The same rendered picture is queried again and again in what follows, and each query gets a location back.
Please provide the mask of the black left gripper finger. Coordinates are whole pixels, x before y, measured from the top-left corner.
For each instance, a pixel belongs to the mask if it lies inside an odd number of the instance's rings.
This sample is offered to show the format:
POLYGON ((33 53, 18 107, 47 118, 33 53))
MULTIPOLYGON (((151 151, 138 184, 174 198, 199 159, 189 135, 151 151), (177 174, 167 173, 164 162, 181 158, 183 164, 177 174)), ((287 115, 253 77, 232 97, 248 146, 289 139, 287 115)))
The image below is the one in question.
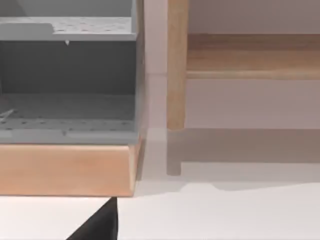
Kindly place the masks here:
POLYGON ((66 240, 118 240, 118 199, 111 197, 66 240))

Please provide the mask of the pale wooden drawer front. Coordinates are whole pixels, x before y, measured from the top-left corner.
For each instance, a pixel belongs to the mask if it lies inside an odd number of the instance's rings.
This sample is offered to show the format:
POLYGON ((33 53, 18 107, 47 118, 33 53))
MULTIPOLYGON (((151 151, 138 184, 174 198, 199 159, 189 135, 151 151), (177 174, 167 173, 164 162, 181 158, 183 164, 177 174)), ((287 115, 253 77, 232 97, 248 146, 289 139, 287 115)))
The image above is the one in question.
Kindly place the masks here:
POLYGON ((144 143, 0 144, 0 195, 131 197, 144 143))

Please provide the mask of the wooden open shelf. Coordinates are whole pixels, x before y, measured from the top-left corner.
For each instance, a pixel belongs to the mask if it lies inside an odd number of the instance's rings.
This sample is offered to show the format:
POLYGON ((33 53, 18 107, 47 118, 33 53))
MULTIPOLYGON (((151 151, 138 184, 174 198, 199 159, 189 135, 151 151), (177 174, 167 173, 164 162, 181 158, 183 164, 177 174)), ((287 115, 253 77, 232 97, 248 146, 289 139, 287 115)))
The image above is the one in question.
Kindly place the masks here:
POLYGON ((315 80, 320 34, 189 33, 189 0, 168 0, 167 127, 186 118, 186 81, 315 80))

